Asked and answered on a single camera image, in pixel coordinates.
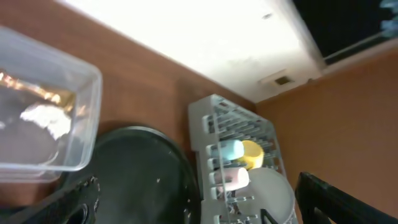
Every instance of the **white panel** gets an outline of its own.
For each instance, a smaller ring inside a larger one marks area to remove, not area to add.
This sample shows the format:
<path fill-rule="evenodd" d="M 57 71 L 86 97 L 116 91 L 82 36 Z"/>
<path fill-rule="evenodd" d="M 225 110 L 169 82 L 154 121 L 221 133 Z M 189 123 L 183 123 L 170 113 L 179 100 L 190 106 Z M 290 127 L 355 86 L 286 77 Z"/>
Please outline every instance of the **white panel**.
<path fill-rule="evenodd" d="M 259 80 L 320 73 L 285 18 L 261 0 L 66 0 L 69 6 L 258 102 L 285 89 Z M 263 16 L 272 13 L 268 19 Z"/>

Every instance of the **yellow cup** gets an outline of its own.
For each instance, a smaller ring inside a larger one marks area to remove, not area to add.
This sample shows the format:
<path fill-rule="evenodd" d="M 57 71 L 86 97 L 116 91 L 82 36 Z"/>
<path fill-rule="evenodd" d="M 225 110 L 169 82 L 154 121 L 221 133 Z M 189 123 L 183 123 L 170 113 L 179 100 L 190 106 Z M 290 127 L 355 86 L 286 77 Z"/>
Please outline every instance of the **yellow cup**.
<path fill-rule="evenodd" d="M 260 168 L 264 160 L 264 150 L 254 141 L 242 141 L 244 146 L 244 155 L 238 159 L 239 162 L 245 162 L 247 170 Z"/>

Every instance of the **dish rack divider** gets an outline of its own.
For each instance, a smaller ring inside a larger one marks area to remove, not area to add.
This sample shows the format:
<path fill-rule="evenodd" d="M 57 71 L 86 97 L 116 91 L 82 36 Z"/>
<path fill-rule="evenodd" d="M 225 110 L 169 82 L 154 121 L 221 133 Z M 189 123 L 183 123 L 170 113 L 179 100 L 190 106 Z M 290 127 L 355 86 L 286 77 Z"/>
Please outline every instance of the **dish rack divider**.
<path fill-rule="evenodd" d="M 218 158 L 214 158 L 208 153 L 208 148 L 219 149 L 220 142 L 227 139 L 252 140 L 265 152 L 263 167 L 275 169 L 286 177 L 273 124 L 218 95 L 191 103 L 188 116 L 191 147 L 197 157 L 198 183 L 203 199 L 201 223 L 245 223 L 245 220 L 250 222 L 253 218 L 260 218 L 254 214 L 237 216 L 229 213 L 231 204 L 251 203 L 254 197 L 227 197 L 224 168 L 228 164 L 220 162 L 220 150 Z M 211 181 L 216 167 L 220 168 L 222 184 Z M 217 191 L 220 187 L 223 188 L 221 197 Z M 298 223 L 295 213 L 290 223 Z"/>

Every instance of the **orange wall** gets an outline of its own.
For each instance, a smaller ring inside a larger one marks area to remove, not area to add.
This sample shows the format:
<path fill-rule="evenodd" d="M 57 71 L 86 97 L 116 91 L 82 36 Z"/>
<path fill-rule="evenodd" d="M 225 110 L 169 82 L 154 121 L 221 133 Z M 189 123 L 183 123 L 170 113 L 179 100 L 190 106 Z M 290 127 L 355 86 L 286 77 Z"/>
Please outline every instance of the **orange wall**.
<path fill-rule="evenodd" d="M 398 217 L 398 49 L 257 104 L 289 182 L 307 171 Z"/>

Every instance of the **white plate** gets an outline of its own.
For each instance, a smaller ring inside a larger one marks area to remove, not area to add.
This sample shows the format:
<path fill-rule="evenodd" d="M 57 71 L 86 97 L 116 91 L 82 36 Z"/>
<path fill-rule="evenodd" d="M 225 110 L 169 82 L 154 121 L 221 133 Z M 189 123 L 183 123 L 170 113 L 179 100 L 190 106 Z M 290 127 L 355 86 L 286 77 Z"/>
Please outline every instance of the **white plate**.
<path fill-rule="evenodd" d="M 249 185 L 236 191 L 237 197 L 254 196 L 254 200 L 238 203 L 242 214 L 260 217 L 260 209 L 265 208 L 277 223 L 288 222 L 294 213 L 295 198 L 287 179 L 268 168 L 250 170 L 249 178 Z M 252 223 L 261 223 L 261 219 Z"/>

